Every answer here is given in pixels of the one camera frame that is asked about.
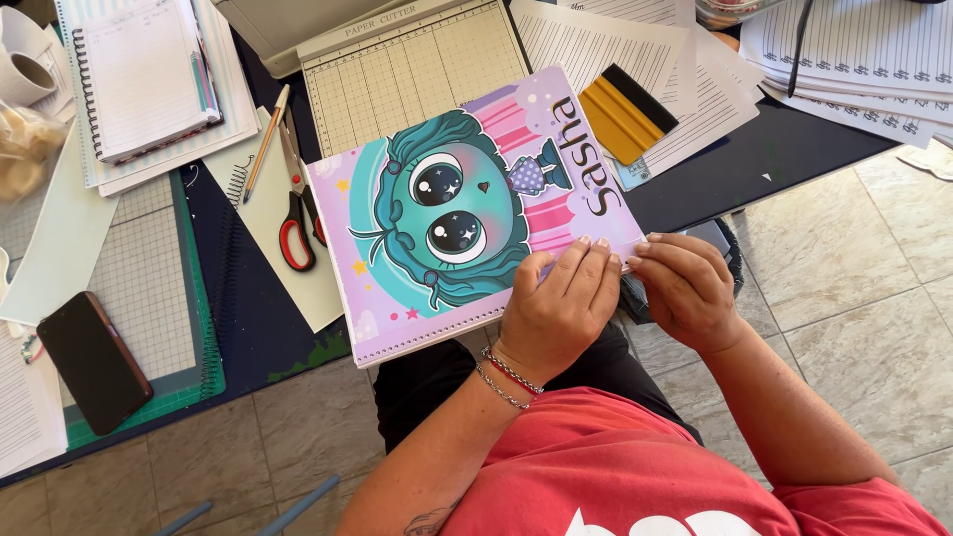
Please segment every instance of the silver chain bracelet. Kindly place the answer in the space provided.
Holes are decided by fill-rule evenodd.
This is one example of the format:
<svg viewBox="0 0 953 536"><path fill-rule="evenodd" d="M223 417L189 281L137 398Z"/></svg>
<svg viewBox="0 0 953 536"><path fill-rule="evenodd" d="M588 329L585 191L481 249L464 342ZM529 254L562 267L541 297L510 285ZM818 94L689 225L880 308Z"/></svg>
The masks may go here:
<svg viewBox="0 0 953 536"><path fill-rule="evenodd" d="M519 409L526 409L527 407L530 406L530 404L528 403L520 403L517 399L511 397L510 395L507 395L506 393L503 392L502 389L497 387L497 385L493 382L493 380L491 380L490 377L486 375L486 372L483 370L483 367L480 366L479 361L476 362L476 372L479 374L481 378L483 378L483 381L486 381L486 384L489 385L491 389L496 391L499 396L506 399L506 402L511 403L512 405L514 405L515 407L518 407Z"/></svg>
<svg viewBox="0 0 953 536"><path fill-rule="evenodd" d="M541 389L541 388L536 387L535 385L533 385L533 384L529 383L528 381L526 381L525 379L523 379L519 374L517 374L516 372L514 372L512 368L510 368L509 366L507 366L506 363L504 363L503 361L500 361L497 356L494 356L493 353L490 352L490 347L489 347L489 346L485 346L485 347L483 348L483 350L480 351L480 355L482 355L484 359L487 359L487 360L490 360L490 361L496 363L499 368L503 369L503 372L505 372L507 376L509 376L511 379L513 379L513 380L515 380L515 381L518 381L518 382L522 383L522 384L525 385L526 388L529 389L530 391L533 391L533 392L536 393L537 395L541 395L541 394L542 394L542 389Z"/></svg>

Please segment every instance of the yellow squeegee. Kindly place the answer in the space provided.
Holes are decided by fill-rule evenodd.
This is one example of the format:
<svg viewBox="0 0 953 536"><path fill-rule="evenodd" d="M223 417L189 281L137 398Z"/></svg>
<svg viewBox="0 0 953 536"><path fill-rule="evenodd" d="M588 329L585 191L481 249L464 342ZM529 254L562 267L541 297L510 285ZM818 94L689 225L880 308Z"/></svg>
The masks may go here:
<svg viewBox="0 0 953 536"><path fill-rule="evenodd" d="M582 90L579 103L598 142L626 166L679 124L615 63Z"/></svg>

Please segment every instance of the red t-shirt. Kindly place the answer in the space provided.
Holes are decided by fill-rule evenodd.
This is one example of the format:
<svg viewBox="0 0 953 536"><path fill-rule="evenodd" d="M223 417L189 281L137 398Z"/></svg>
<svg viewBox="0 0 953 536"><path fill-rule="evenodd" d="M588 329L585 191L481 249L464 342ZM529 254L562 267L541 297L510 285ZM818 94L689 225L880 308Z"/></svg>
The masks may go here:
<svg viewBox="0 0 953 536"><path fill-rule="evenodd" d="M442 534L857 536L948 532L881 479L767 491L688 432L585 387L545 393L490 451Z"/></svg>

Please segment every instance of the teal hair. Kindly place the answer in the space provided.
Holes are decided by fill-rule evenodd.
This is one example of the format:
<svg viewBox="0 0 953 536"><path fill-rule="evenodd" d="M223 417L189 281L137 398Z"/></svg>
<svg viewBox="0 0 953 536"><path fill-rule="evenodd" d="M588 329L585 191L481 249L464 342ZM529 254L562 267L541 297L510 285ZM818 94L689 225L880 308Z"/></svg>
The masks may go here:
<svg viewBox="0 0 953 536"><path fill-rule="evenodd" d="M403 171L412 162L448 143L466 143L480 149L497 165L500 175L506 176L506 162L497 152L497 144L483 133L475 117L462 110L438 115L388 138L387 156L390 161L380 172L380 188L374 203L375 220L380 230L351 231L357 238L374 239L369 254L372 265L377 251L383 246L390 261L403 269L414 282L429 287L430 306L435 310L438 300L458 307L510 288L517 266L530 253L525 243L529 230L522 216L522 204L517 194L511 192L513 233L503 250L492 258L465 268L434 270L420 264L411 255L414 238L407 233L400 233L396 228L403 207L394 200L394 188L399 178L407 178Z"/></svg>

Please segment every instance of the plastic bag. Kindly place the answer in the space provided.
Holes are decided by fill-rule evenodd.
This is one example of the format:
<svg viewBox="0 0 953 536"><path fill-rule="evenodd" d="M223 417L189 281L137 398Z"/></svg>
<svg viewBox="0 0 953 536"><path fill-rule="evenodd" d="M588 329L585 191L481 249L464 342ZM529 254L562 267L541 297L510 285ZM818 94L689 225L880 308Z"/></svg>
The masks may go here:
<svg viewBox="0 0 953 536"><path fill-rule="evenodd" d="M50 180L51 156L68 132L55 117L0 100L0 201L16 202Z"/></svg>

